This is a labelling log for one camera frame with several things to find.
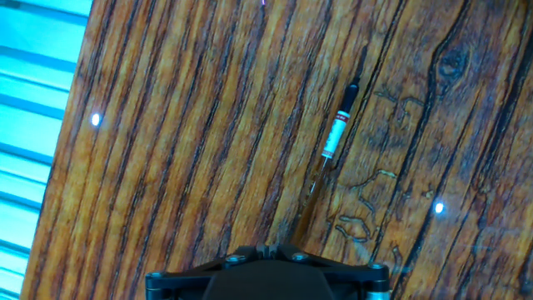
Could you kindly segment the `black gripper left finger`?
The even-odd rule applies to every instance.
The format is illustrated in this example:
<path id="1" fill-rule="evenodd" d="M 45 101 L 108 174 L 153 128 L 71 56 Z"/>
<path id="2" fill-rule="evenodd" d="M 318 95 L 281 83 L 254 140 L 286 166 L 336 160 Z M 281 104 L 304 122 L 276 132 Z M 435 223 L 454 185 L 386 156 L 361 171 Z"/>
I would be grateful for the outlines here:
<path id="1" fill-rule="evenodd" d="M 150 272 L 145 276 L 145 298 L 146 300 L 177 299 L 179 290 L 206 288 L 219 272 L 266 257 L 266 246 L 241 246 L 223 258 L 184 272 Z"/>

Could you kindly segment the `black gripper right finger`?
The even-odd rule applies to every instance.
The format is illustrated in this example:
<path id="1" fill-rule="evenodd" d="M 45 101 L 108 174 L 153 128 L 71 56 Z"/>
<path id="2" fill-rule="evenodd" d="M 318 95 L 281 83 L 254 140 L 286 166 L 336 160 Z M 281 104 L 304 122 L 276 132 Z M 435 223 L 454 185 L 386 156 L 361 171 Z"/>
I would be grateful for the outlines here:
<path id="1" fill-rule="evenodd" d="M 267 273 L 292 299 L 377 299 L 391 297 L 390 271 L 383 263 L 351 266 L 304 252 L 294 245 L 266 247 Z"/>

